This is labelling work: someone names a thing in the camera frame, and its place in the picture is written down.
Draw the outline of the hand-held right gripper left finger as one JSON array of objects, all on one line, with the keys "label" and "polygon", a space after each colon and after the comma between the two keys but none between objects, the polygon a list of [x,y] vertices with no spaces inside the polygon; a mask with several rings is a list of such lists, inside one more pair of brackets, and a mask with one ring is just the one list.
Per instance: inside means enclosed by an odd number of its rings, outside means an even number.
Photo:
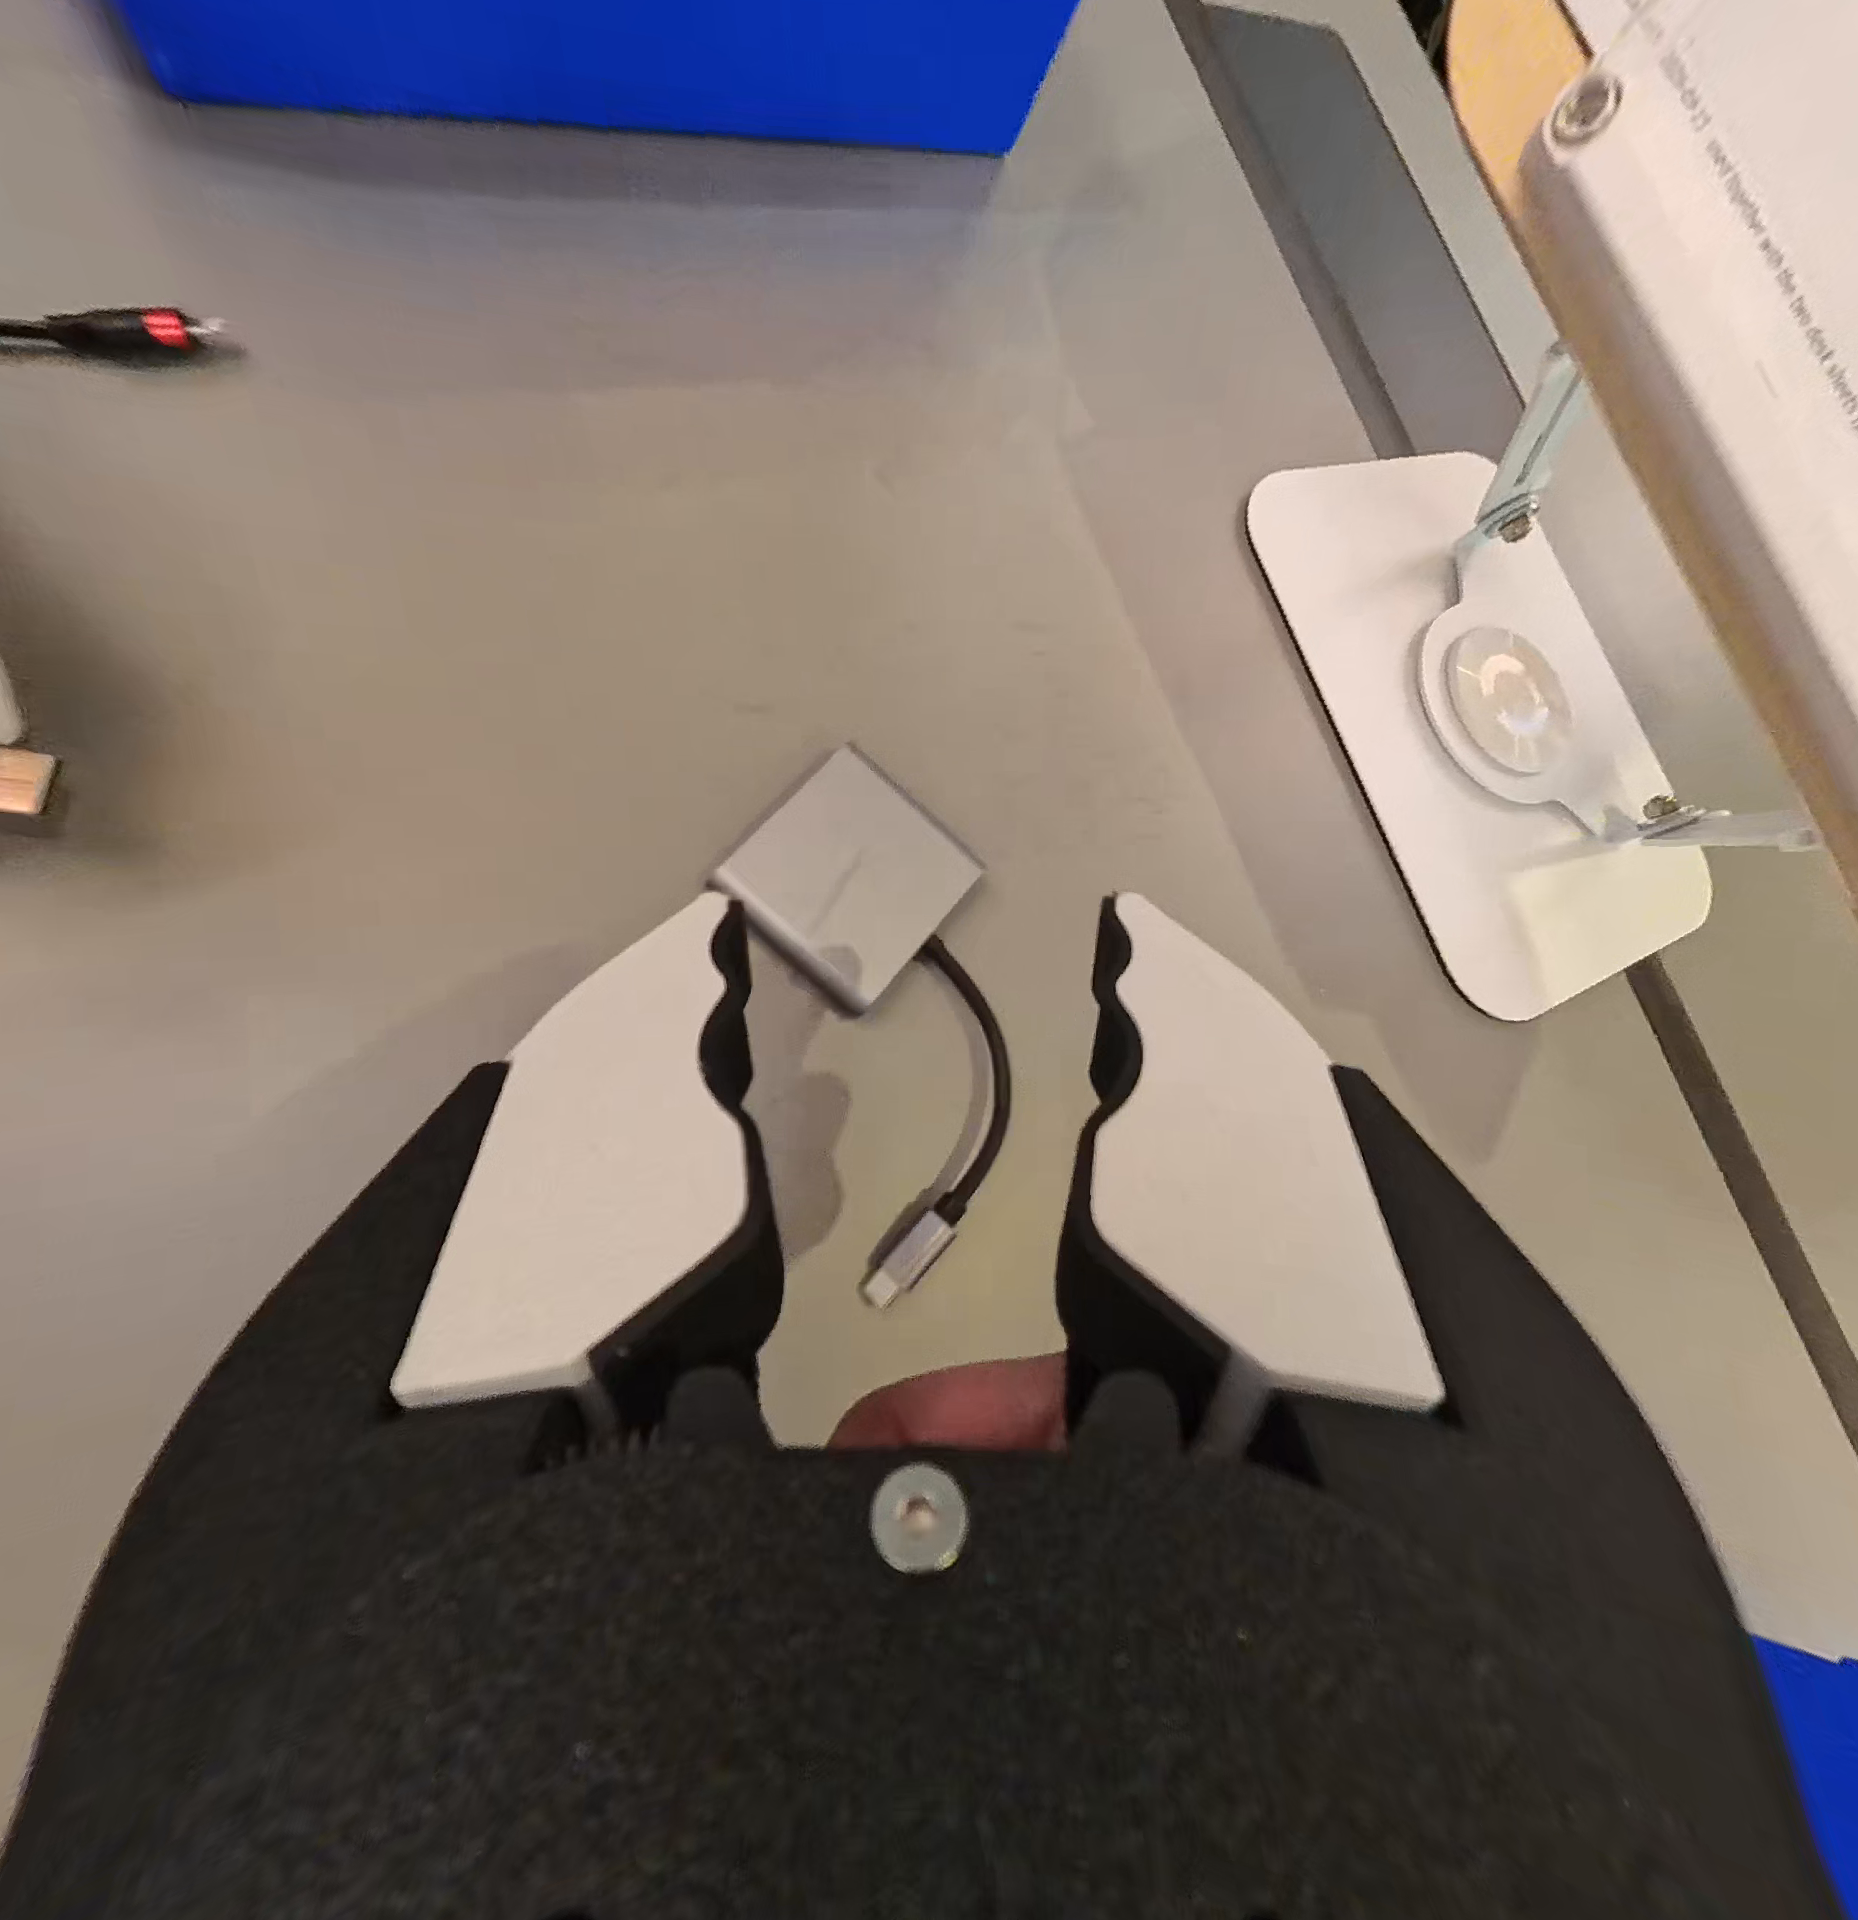
[{"label": "hand-held right gripper left finger", "polygon": [[511,1048],[389,1378],[403,1410],[572,1393],[658,1427],[695,1372],[757,1385],[785,1261],[751,988],[744,910],[702,895]]}]

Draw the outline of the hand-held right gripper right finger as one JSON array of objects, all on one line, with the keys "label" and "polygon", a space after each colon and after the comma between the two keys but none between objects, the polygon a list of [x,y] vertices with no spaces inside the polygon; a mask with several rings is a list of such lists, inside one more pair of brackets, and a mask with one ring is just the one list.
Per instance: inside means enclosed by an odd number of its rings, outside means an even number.
[{"label": "hand-held right gripper right finger", "polygon": [[1444,1380],[1336,1068],[1271,990],[1142,895],[1105,900],[1095,1095],[1055,1264],[1067,1426],[1158,1380],[1238,1457],[1279,1397],[1424,1417]]}]

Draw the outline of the small grey usb hub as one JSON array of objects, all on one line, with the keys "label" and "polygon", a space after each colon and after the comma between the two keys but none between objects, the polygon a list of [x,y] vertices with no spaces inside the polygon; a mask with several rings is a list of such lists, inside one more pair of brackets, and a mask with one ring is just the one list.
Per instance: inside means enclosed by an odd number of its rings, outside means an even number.
[{"label": "small grey usb hub", "polygon": [[751,929],[845,1020],[904,973],[935,979],[974,1040],[974,1114],[935,1183],[870,1257],[868,1308],[896,1308],[953,1245],[1014,1122],[1014,1056],[990,996],[948,940],[985,864],[859,749],[819,761],[709,873]]}]

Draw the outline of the blue plastic bin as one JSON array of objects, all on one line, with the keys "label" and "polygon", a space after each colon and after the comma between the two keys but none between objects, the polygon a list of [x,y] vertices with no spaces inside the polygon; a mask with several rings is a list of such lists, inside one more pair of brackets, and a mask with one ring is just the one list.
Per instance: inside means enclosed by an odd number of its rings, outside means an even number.
[{"label": "blue plastic bin", "polygon": [[120,2],[179,102],[1002,158],[1073,2]]},{"label": "blue plastic bin", "polygon": [[1848,1917],[1858,1919],[1858,1662],[1754,1640],[1806,1812]]}]

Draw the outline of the white and wooden book stand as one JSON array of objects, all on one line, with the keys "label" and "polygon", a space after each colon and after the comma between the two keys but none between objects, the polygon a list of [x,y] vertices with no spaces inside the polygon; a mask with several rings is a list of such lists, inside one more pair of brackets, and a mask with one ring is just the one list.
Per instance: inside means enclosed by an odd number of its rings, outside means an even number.
[{"label": "white and wooden book stand", "polygon": [[[1607,291],[1547,137],[1610,102],[1567,5],[1456,5],[1463,140],[1558,326],[1499,461],[1418,454],[1264,479],[1245,534],[1447,979],[1530,1023],[1706,926],[1711,849],[1827,852],[1858,920],[1858,511],[1678,370]],[[1601,414],[1798,805],[1679,800],[1544,534]]]}]

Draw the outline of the printed instruction sheet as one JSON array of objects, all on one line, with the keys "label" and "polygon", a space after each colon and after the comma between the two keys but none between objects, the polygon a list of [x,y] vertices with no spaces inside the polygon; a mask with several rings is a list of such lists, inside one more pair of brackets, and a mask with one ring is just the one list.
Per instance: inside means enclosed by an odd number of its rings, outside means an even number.
[{"label": "printed instruction sheet", "polygon": [[1548,134],[1601,286],[1659,323],[1679,373],[1789,446],[1858,511],[1858,2],[1574,2],[1610,102]]}]

